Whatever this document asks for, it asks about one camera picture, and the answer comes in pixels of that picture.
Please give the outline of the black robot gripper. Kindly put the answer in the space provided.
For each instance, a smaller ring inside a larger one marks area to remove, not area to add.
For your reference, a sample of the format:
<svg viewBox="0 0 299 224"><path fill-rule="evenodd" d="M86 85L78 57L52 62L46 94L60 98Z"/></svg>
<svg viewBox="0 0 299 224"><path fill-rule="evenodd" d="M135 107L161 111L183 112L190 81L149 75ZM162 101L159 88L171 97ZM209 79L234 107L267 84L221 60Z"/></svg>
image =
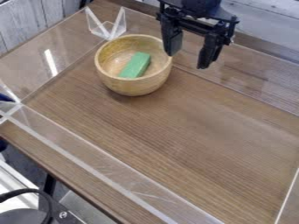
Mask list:
<svg viewBox="0 0 299 224"><path fill-rule="evenodd" d="M163 48L174 56L183 46L183 29L206 35L198 68L206 69L218 59L225 44L233 43L239 18L223 10L222 0L158 0Z"/></svg>

